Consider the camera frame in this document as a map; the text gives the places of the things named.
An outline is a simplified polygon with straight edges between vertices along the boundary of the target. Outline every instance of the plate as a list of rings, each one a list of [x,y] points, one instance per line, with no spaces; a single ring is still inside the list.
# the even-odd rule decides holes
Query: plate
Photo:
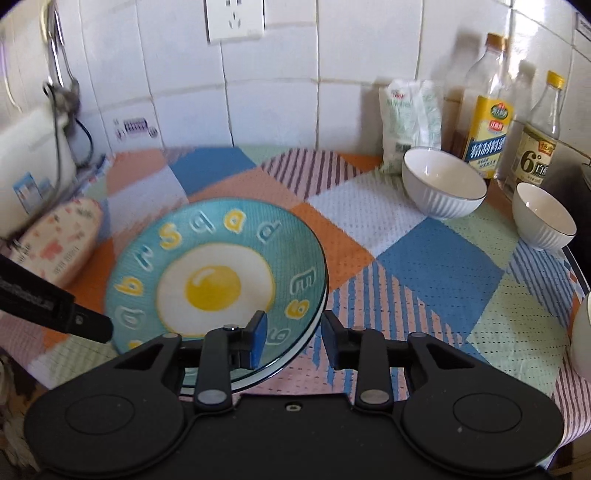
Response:
[[[65,288],[88,261],[103,219],[100,205],[76,199],[52,210],[19,240],[10,258],[60,288]]]
[[[105,296],[113,344],[124,353],[166,332],[202,338],[268,315],[256,371],[232,372],[234,391],[289,363],[311,339],[327,299],[322,247],[292,213],[269,203],[194,203],[148,227],[119,257]],[[186,387],[197,369],[187,369]]]

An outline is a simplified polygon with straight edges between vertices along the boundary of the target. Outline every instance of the white cup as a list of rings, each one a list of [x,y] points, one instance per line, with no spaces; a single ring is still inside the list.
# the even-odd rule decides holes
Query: white cup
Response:
[[[591,294],[587,295],[574,318],[570,342],[570,362],[579,376],[591,382]]]

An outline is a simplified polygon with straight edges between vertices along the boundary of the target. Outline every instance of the yellow bottle cap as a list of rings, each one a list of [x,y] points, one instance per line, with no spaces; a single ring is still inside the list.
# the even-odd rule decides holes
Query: yellow bottle cap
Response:
[[[562,78],[558,73],[552,72],[552,70],[548,71],[548,77],[546,78],[546,83],[548,85],[552,85],[554,88],[558,90],[563,90],[564,85],[566,84],[566,80]]]
[[[505,51],[507,47],[507,40],[502,35],[496,33],[489,33],[486,36],[486,46],[494,48],[495,50]]]

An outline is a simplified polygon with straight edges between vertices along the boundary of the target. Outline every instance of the electrical outlet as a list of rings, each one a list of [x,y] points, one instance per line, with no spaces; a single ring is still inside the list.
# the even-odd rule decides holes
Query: electrical outlet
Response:
[[[263,0],[206,0],[209,43],[260,38],[265,21]]]

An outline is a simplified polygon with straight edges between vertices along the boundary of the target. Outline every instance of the plastic bag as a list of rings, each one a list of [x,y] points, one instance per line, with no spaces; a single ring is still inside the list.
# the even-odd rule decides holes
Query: plastic bag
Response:
[[[400,174],[412,147],[441,148],[441,90],[429,80],[394,80],[379,90],[384,173]]]

